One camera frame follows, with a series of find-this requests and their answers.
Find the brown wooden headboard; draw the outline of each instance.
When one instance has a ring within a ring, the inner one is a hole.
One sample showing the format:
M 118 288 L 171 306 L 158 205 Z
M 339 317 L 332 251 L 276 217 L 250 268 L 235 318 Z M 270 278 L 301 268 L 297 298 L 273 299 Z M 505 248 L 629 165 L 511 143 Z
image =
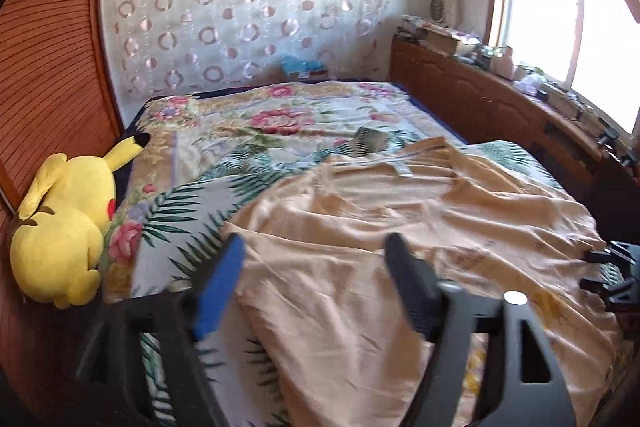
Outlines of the brown wooden headboard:
M 0 187 L 16 208 L 50 154 L 104 155 L 120 134 L 102 58 L 97 0 L 6 0 L 0 8 Z M 23 299 L 0 206 L 0 364 L 27 406 L 61 404 L 90 309 Z

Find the yellow stuffed animal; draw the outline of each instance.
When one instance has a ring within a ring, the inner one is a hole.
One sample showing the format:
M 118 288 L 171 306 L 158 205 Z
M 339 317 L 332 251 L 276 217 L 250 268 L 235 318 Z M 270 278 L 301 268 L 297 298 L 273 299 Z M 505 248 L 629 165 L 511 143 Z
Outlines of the yellow stuffed animal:
M 141 133 L 119 142 L 104 158 L 67 161 L 59 153 L 44 161 L 18 208 L 20 223 L 11 238 L 11 268 L 25 294 L 60 309 L 94 298 L 100 285 L 95 267 L 115 212 L 112 172 L 148 141 Z

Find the bed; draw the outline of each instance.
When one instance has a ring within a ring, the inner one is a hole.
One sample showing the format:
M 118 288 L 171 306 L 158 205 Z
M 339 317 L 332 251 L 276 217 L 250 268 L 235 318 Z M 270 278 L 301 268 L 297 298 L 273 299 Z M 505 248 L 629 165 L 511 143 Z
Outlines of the bed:
M 509 142 L 465 144 L 401 87 L 359 79 L 275 84 L 150 100 L 124 136 L 152 136 L 132 166 L 116 173 L 119 209 L 101 260 L 105 302 L 151 295 L 190 277 L 220 246 L 222 222 L 274 182 L 328 155 L 393 152 L 425 137 L 444 136 L 463 152 L 560 188 L 525 150 Z M 206 225 L 190 231 L 190 201 L 199 183 L 214 181 L 219 196 Z M 161 349 L 141 337 L 156 417 L 174 425 Z M 222 327 L 198 344 L 207 378 L 230 424 L 289 425 L 278 374 L 233 301 Z M 616 364 L 630 356 L 620 352 Z M 465 393 L 477 392 L 481 360 L 470 357 Z M 612 371 L 610 383 L 619 381 Z M 458 419 L 464 425 L 464 415 Z

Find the plush toy tail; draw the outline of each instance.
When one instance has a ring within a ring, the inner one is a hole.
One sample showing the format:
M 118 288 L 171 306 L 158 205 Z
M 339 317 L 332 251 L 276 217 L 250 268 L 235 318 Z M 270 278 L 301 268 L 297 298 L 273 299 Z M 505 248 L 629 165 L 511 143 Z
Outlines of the plush toy tail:
M 47 191 L 53 186 L 60 177 L 60 172 L 66 163 L 66 154 L 52 154 L 36 172 L 36 177 L 31 182 L 31 187 L 27 195 L 18 207 L 18 217 L 20 219 L 29 219 L 38 209 L 38 205 Z
M 146 132 L 141 132 L 116 143 L 116 146 L 104 157 L 111 172 L 117 171 L 138 156 L 150 139 L 151 137 Z

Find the window glass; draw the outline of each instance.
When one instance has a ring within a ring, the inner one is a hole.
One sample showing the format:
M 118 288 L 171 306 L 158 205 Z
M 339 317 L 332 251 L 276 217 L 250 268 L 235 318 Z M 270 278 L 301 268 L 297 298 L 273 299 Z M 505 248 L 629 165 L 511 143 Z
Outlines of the window glass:
M 513 0 L 507 44 L 514 60 L 564 82 L 574 50 L 578 0 Z
M 584 28 L 572 89 L 631 133 L 640 107 L 640 25 L 624 0 L 584 0 Z

